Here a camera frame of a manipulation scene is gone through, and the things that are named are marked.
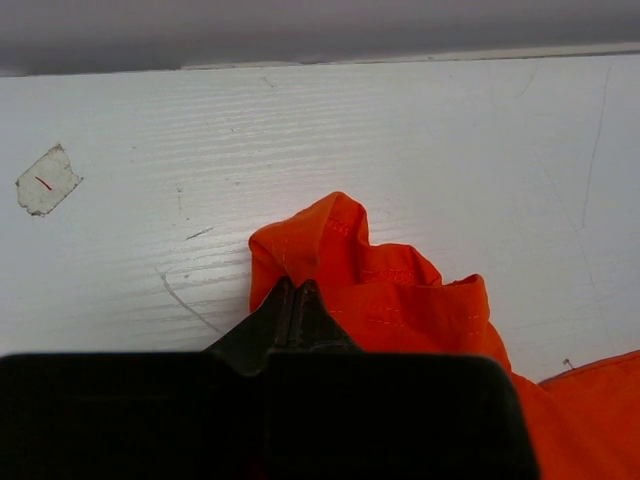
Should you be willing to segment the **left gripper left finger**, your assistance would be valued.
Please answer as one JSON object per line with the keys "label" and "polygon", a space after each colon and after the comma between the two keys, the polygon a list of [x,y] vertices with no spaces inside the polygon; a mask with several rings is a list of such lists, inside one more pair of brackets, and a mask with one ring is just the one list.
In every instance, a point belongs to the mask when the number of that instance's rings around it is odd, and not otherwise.
{"label": "left gripper left finger", "polygon": [[253,373],[287,317],[282,278],[201,352],[35,353],[1,361],[5,479],[229,479],[258,424]]}

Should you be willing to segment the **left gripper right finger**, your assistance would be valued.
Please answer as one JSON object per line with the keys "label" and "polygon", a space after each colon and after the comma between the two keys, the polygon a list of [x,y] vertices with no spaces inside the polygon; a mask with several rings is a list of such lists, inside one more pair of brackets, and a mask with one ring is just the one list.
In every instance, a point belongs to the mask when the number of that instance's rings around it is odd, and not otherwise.
{"label": "left gripper right finger", "polygon": [[536,479],[515,388],[475,355],[367,353],[317,284],[295,291],[264,369],[269,479]]}

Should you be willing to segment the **orange t shirt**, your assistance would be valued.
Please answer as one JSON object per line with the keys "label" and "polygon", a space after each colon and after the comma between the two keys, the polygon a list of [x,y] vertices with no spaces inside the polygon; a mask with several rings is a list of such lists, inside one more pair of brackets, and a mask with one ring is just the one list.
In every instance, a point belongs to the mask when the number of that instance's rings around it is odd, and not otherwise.
{"label": "orange t shirt", "polygon": [[[332,193],[256,231],[250,305],[281,277],[318,283],[329,313],[372,352],[480,354],[508,367],[479,275],[444,283],[414,247],[374,246],[365,208]],[[511,375],[545,479],[639,475],[639,356],[630,352],[534,383]]]}

